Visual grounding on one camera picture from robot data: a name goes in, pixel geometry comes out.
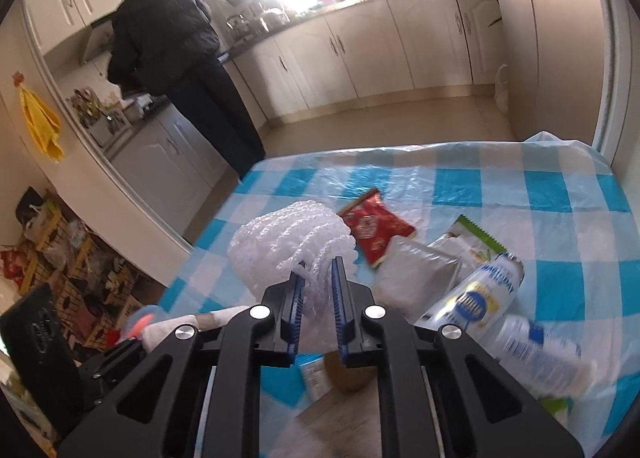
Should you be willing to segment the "white foam fruit net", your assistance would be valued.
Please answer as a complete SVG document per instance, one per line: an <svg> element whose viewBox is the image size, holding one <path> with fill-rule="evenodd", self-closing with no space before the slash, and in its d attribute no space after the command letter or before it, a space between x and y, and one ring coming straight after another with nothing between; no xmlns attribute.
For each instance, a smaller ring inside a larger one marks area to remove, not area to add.
<svg viewBox="0 0 640 458"><path fill-rule="evenodd" d="M235 275L259 299L270 285L292 274L305 282L299 352L337 349L331 266L343 259L355 275L356 240L343 218L317 201L296 201L242 225L228 245Z"/></svg>

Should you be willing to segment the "blue green wipes pack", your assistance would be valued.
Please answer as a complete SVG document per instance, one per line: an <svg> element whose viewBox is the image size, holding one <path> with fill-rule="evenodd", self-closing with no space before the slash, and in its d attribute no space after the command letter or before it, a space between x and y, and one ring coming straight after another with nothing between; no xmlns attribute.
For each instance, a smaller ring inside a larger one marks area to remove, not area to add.
<svg viewBox="0 0 640 458"><path fill-rule="evenodd" d="M333 389L322 355L302 355L297 358L296 363L312 402L320 400Z"/></svg>

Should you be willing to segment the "brown potato half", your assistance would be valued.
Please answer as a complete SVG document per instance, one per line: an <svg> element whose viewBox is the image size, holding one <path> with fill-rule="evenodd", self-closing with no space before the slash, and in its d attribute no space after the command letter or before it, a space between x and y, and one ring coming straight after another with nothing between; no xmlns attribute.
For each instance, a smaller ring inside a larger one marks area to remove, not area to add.
<svg viewBox="0 0 640 458"><path fill-rule="evenodd" d="M356 393L376 377L375 367L347 368L337 351L324 354L322 360L331 386L342 394Z"/></svg>

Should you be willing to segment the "green snack packet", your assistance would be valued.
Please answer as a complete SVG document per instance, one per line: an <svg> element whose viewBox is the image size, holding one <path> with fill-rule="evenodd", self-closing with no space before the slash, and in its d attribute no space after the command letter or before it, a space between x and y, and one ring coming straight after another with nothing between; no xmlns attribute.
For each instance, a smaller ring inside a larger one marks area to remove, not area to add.
<svg viewBox="0 0 640 458"><path fill-rule="evenodd" d="M460 263L460 276L466 277L508 249L479 225L461 214L430 247L446 253Z"/></svg>

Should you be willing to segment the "white plastic bottle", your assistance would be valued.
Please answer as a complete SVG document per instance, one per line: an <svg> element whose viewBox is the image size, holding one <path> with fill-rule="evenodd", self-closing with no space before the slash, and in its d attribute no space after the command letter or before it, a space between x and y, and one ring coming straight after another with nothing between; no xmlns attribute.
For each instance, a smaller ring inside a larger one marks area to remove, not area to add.
<svg viewBox="0 0 640 458"><path fill-rule="evenodd" d="M511 253L500 253L469 274L414 324L430 330L454 325L480 341L506 314L523 279L523 263Z"/></svg>

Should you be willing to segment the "grey foil sachet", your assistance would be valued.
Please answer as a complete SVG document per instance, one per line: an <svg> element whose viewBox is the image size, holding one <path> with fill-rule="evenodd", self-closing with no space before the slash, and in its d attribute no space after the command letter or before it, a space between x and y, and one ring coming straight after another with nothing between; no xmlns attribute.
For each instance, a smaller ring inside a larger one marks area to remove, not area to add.
<svg viewBox="0 0 640 458"><path fill-rule="evenodd" d="M312 403L298 420L341 457L381 457L378 383L342 393L333 388Z"/></svg>

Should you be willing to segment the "clear plastic bottle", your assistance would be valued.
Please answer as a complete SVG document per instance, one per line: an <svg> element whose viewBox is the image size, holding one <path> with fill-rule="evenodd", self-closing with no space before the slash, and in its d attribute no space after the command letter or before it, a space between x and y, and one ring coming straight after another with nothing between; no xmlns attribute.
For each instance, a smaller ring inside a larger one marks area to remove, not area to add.
<svg viewBox="0 0 640 458"><path fill-rule="evenodd" d="M523 386L541 396L577 398L594 382L596 364L582 347L526 317L506 315L480 345Z"/></svg>

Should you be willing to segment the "white kitchen cabinets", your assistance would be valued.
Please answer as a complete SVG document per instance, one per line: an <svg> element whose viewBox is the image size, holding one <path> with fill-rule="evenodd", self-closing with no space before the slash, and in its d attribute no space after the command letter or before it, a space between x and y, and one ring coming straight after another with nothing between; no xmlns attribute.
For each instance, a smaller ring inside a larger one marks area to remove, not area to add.
<svg viewBox="0 0 640 458"><path fill-rule="evenodd" d="M118 177L186 233L228 165L164 97L106 78L123 0L23 0L65 101ZM364 100L466 96L504 61L498 0L192 0L257 127Z"/></svg>

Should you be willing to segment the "red snack packet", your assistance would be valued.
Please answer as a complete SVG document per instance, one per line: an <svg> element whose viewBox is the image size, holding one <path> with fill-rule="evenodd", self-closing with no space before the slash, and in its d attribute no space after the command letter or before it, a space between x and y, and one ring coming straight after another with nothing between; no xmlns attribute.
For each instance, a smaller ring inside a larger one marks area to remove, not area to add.
<svg viewBox="0 0 640 458"><path fill-rule="evenodd" d="M413 225L391 212L383 203L378 188L371 188L337 212L356 240L364 258L372 267L380 265L394 236L412 238Z"/></svg>

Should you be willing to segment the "small silver foil pouch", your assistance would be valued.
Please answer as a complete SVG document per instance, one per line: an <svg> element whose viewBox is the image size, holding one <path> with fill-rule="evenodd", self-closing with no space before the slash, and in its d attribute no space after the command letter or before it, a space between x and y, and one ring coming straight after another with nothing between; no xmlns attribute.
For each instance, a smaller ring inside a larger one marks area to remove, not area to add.
<svg viewBox="0 0 640 458"><path fill-rule="evenodd" d="M375 272L371 290L378 304L416 322L458 282L460 263L412 239L394 236Z"/></svg>

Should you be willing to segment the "blue checkered tablecloth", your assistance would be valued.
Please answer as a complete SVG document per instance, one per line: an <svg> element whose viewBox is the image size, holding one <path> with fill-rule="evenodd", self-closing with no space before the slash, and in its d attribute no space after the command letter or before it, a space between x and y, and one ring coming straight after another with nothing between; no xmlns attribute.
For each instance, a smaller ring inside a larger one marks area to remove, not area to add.
<svg viewBox="0 0 640 458"><path fill-rule="evenodd" d="M171 317L250 306L306 279L296 360L262 371L259 452L327 457L303 424L310 362L335 348L331 262L375 300L424 322L460 283L508 252L511 280L462 297L454 320L500 327L509 367L567 398L587 456L639 392L639 233L605 159L577 140L451 143L273 158L242 180L160 306Z"/></svg>

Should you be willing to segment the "yellow hanging towel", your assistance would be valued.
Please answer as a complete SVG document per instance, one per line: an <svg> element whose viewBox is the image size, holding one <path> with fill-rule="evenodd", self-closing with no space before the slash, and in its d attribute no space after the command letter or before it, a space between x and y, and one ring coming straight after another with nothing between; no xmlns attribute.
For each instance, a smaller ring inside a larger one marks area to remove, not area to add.
<svg viewBox="0 0 640 458"><path fill-rule="evenodd" d="M32 141L38 150L55 163L64 158L60 145L60 118L30 89L18 88L23 117Z"/></svg>

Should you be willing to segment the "person in dark clothes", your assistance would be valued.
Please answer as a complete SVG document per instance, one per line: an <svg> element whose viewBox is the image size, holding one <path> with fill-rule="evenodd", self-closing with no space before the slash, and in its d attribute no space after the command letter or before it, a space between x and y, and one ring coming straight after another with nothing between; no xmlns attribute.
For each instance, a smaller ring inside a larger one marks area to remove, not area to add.
<svg viewBox="0 0 640 458"><path fill-rule="evenodd" d="M125 92L165 96L239 178L265 148L218 60L220 40L202 0L123 0L112 17L107 80Z"/></svg>

